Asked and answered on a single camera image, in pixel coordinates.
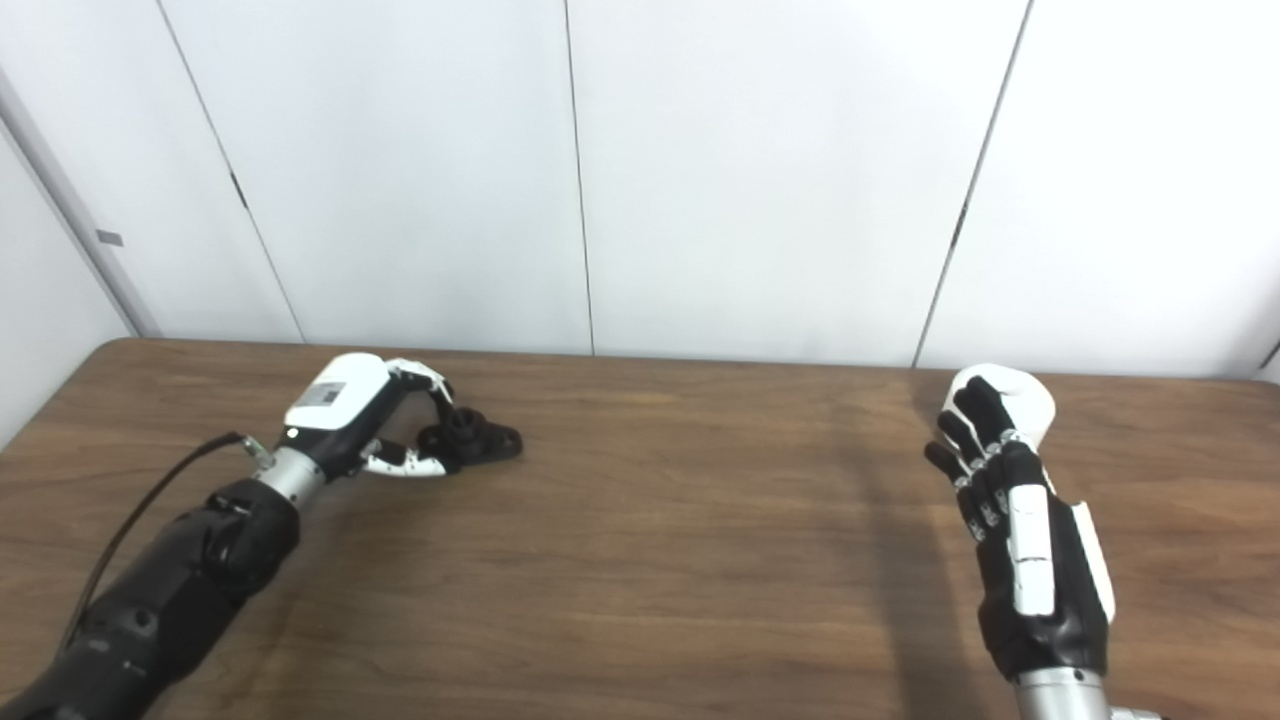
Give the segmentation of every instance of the white robotic hand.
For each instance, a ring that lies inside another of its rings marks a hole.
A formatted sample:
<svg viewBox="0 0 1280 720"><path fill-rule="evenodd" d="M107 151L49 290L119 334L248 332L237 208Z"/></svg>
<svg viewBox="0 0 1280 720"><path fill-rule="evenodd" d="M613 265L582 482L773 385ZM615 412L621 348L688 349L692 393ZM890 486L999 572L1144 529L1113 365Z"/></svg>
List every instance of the white robotic hand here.
<svg viewBox="0 0 1280 720"><path fill-rule="evenodd" d="M417 447L376 437L410 393L425 392L439 423L424 428ZM334 357L289 407L282 446L321 459L330 477L367 470L399 478L428 478L466 465L507 460L522 450L520 433L493 424L468 407L454 407L444 375L415 360L383 360L369 352Z"/></svg>
<svg viewBox="0 0 1280 720"><path fill-rule="evenodd" d="M957 377L938 416L951 447L925 447L925 457L951 480L978 542L986 585L979 624L987 650L1011 680L1047 667L1106 673L1115 598L1093 521L1083 503L1059 500L1036 454L1053 411L1052 396L1036 378L974 368Z"/></svg>

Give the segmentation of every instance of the silver cylinder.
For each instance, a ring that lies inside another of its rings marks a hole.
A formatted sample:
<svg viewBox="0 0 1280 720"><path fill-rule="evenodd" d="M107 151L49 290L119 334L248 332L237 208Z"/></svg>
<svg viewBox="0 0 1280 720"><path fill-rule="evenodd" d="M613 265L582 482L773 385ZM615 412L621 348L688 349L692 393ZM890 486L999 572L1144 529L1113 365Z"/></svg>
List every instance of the silver cylinder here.
<svg viewBox="0 0 1280 720"><path fill-rule="evenodd" d="M1111 707L1111 720L1164 720L1158 712L1134 710L1132 707Z"/></svg>
<svg viewBox="0 0 1280 720"><path fill-rule="evenodd" d="M1102 678L1089 670L1048 667L1014 680L1023 720L1111 720Z"/></svg>
<svg viewBox="0 0 1280 720"><path fill-rule="evenodd" d="M324 471L310 457L292 447L276 448L274 455L275 464L260 470L253 479L302 510L324 487Z"/></svg>

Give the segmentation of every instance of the white finger segment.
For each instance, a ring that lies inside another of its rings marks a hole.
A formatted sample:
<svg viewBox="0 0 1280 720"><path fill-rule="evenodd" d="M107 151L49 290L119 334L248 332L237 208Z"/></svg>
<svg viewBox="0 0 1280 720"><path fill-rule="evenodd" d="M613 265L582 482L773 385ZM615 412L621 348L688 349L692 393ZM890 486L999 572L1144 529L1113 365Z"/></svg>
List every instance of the white finger segment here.
<svg viewBox="0 0 1280 720"><path fill-rule="evenodd" d="M406 360L404 357L393 357L387 361L387 368L397 373L408 373L411 375L430 378L431 388L439 389L444 393L445 400L453 402L453 398L449 397L449 388L444 384L444 375L436 373L422 363L419 363L417 360Z"/></svg>
<svg viewBox="0 0 1280 720"><path fill-rule="evenodd" d="M416 450L410 450L404 455L403 465L392 465L385 460L370 456L365 460L365 470L393 478L436 478L447 474L444 465L439 460L435 457L419 457Z"/></svg>
<svg viewBox="0 0 1280 720"><path fill-rule="evenodd" d="M1016 486L1009 491L1009 559L1014 564L1014 609L1019 615L1053 614L1053 538L1048 489Z"/></svg>
<svg viewBox="0 0 1280 720"><path fill-rule="evenodd" d="M1102 546L1098 543L1098 530L1093 527L1093 514L1084 502L1071 506L1075 516L1075 527L1080 532L1080 544L1084 546L1084 559L1089 561L1089 574L1093 575L1093 587L1098 591L1098 602L1107 615L1110 624L1116 616L1116 593L1111 585L1111 573L1107 571L1107 561L1102 557Z"/></svg>

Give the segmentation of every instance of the back of robotic hand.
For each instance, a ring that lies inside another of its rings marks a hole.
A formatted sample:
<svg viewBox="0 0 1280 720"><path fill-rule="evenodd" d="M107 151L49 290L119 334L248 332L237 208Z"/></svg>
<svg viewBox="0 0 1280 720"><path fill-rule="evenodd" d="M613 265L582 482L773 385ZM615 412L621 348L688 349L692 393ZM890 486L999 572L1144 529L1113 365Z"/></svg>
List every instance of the back of robotic hand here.
<svg viewBox="0 0 1280 720"><path fill-rule="evenodd" d="M1115 596L1088 506L1057 497L1037 454L1053 411L1036 378L978 366L938 415L950 447L924 448L978 543L983 642L1023 720L1156 720L1103 692Z"/></svg>

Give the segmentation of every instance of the black finger segment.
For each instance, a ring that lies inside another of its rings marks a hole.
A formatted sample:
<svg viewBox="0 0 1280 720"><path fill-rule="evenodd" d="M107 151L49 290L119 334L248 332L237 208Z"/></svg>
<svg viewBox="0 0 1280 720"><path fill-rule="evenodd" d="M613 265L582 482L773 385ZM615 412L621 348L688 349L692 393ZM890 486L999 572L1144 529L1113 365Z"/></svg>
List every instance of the black finger segment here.
<svg viewBox="0 0 1280 720"><path fill-rule="evenodd" d="M983 487L996 507L1009 515L1009 477L1005 471L1004 451L992 457L983 469Z"/></svg>
<svg viewBox="0 0 1280 720"><path fill-rule="evenodd" d="M973 423L983 447L1000 442L1005 430L1014 429L1014 421L1005 410L1000 391L991 387L986 379L975 375L955 395L956 407Z"/></svg>
<svg viewBox="0 0 1280 720"><path fill-rule="evenodd" d="M996 511L996 500L991 495L989 482L987 470L978 470L970 479L969 492L973 503L978 507L982 521L988 528L996 528L1000 525L1001 515Z"/></svg>
<svg viewBox="0 0 1280 720"><path fill-rule="evenodd" d="M978 447L978 441L974 439L973 430L955 413L943 410L938 415L938 429L960 448L960 455L965 462L973 465L974 460L982 457L982 448Z"/></svg>
<svg viewBox="0 0 1280 720"><path fill-rule="evenodd" d="M1036 452L1024 443L1011 442L1000 454L1000 473L1004 486L1046 486L1044 466Z"/></svg>
<svg viewBox="0 0 1280 720"><path fill-rule="evenodd" d="M956 484L969 477L969 473L965 473L964 466L960 465L960 459L956 457L948 448L943 447L942 443L931 442L929 445L925 445L924 459L938 470L942 470L942 474L951 480L951 484Z"/></svg>
<svg viewBox="0 0 1280 720"><path fill-rule="evenodd" d="M398 468L404 464L404 459L408 456L408 448L398 442L380 439L378 441L378 448L372 455L383 462L396 465Z"/></svg>
<svg viewBox="0 0 1280 720"><path fill-rule="evenodd" d="M956 505L960 506L960 518L964 519L964 524L969 528L969 534L973 536L973 539L978 542L987 539L984 521L978 512L978 506L973 502L973 495L969 492L969 488L956 491Z"/></svg>

